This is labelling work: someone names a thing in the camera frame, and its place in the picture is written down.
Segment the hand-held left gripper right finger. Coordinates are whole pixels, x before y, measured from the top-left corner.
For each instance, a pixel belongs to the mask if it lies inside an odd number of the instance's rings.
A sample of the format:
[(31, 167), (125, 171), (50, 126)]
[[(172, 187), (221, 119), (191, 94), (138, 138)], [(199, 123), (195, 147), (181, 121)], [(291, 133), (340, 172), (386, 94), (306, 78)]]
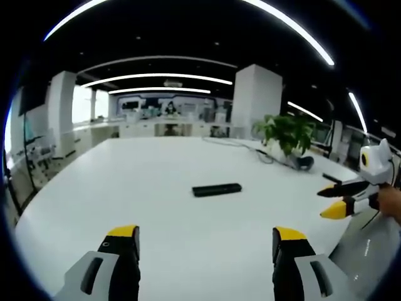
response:
[(299, 231), (273, 228), (272, 261), (275, 300), (357, 299), (346, 274)]

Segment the person's right hand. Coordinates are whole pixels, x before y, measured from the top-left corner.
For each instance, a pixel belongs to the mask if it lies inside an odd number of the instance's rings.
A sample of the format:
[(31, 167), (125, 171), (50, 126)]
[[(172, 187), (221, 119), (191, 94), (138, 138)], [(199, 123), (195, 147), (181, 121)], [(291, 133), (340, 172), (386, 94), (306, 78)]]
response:
[(391, 185), (383, 185), (378, 193), (379, 210), (401, 224), (401, 192)]

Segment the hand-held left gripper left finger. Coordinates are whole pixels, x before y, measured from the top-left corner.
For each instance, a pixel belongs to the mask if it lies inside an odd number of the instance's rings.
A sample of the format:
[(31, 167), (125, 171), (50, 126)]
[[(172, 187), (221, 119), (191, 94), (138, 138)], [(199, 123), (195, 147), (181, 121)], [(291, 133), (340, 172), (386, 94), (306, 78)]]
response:
[(66, 273), (54, 300), (137, 300), (140, 227), (109, 231), (97, 251), (84, 254)]

